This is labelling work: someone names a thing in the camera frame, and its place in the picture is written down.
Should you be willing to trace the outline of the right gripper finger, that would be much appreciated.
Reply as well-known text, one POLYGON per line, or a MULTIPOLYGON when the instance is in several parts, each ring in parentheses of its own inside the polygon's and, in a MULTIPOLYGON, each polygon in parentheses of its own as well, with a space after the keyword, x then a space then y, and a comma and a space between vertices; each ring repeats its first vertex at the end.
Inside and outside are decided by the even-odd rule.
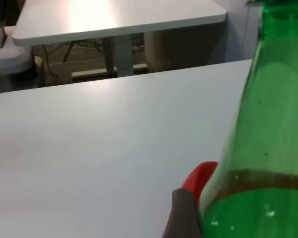
POLYGON ((179 188, 172 192, 172 206, 163 238, 200 238, 197 209, 193 194, 179 188))

